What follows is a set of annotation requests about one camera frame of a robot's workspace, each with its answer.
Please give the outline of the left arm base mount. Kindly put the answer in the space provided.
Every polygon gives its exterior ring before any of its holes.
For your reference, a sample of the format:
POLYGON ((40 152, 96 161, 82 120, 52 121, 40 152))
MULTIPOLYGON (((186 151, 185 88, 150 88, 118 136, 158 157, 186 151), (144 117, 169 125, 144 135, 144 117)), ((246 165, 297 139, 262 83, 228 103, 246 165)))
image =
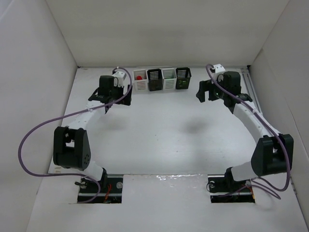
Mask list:
POLYGON ((116 204, 122 203, 122 190, 123 190, 124 176, 120 174, 108 174, 107 184, 101 185, 99 195, 94 198, 98 191, 98 187, 92 181, 82 178, 79 182, 74 184, 79 187, 77 202, 88 201, 88 203, 104 203, 116 204))

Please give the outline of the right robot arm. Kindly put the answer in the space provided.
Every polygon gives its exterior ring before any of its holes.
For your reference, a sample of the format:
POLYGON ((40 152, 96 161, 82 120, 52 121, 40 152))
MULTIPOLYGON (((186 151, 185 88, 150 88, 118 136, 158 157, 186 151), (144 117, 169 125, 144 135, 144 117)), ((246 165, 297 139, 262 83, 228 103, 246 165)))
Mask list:
POLYGON ((250 161, 230 167, 225 172, 225 182, 231 187, 239 182, 260 178, 270 174, 286 173, 290 176, 293 163, 294 140, 271 126, 256 109, 252 98, 241 92, 240 74, 223 72, 213 78, 200 81, 196 97, 200 102, 223 100, 224 105, 247 128, 256 147, 250 161))

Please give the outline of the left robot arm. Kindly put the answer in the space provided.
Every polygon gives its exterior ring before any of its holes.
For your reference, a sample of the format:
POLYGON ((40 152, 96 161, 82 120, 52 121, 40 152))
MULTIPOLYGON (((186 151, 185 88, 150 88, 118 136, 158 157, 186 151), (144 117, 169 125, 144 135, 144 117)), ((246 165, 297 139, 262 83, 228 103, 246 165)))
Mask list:
POLYGON ((113 104, 130 106, 131 94, 130 79, 125 72, 100 76, 99 86, 88 98, 85 112, 79 113, 70 124, 55 129, 54 164, 102 181, 106 170, 91 159, 87 129, 106 114, 113 104))

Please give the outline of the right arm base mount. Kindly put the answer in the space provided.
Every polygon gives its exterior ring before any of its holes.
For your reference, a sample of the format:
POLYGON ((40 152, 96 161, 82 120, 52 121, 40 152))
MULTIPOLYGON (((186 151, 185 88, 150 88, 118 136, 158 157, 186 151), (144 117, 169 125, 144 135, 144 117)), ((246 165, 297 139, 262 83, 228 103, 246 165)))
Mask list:
POLYGON ((255 203, 249 180, 230 181, 223 174, 210 174, 207 178, 206 189, 211 203, 255 203))

